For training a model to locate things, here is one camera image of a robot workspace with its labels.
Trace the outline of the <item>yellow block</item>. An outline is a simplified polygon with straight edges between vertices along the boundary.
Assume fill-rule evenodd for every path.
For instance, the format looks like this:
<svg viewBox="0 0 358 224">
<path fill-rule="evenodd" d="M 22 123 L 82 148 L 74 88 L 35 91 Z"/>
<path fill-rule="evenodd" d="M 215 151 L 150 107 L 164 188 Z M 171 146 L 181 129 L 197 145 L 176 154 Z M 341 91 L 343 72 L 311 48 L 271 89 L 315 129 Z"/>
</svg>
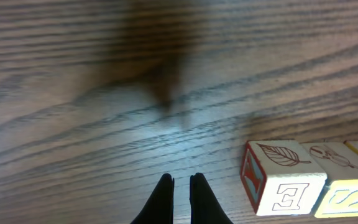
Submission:
<svg viewBox="0 0 358 224">
<path fill-rule="evenodd" d="M 310 142 L 302 146 L 327 173 L 314 216 L 358 217 L 358 155 L 342 142 Z"/>
</svg>

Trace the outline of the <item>wooden letter E block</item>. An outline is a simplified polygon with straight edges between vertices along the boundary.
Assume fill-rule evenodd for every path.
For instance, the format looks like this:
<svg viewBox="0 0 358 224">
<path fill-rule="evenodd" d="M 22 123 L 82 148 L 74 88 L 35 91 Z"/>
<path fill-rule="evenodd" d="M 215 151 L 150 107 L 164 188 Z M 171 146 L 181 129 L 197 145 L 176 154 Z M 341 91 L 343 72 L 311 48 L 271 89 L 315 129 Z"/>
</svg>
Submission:
<svg viewBox="0 0 358 224">
<path fill-rule="evenodd" d="M 309 214 L 327 173 L 296 140 L 247 141 L 240 172 L 257 216 Z"/>
</svg>

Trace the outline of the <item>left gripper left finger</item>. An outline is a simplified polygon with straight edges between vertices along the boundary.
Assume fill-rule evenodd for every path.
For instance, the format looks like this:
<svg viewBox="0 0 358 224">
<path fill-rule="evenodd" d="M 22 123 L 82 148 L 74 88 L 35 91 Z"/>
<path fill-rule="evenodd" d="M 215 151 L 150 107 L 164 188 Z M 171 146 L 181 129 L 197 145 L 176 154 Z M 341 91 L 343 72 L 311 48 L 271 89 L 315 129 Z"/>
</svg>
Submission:
<svg viewBox="0 0 358 224">
<path fill-rule="evenodd" d="M 174 186 L 175 179 L 168 173 L 163 174 L 131 224 L 172 224 Z"/>
</svg>

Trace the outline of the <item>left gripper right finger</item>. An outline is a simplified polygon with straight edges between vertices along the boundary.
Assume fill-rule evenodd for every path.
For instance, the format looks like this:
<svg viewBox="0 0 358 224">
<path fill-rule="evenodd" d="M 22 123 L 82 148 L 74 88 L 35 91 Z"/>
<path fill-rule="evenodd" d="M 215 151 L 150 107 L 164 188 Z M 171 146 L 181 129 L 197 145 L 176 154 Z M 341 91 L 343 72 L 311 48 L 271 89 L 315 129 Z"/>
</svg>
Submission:
<svg viewBox="0 0 358 224">
<path fill-rule="evenodd" d="M 191 224 L 232 224 L 202 173 L 190 177 Z"/>
</svg>

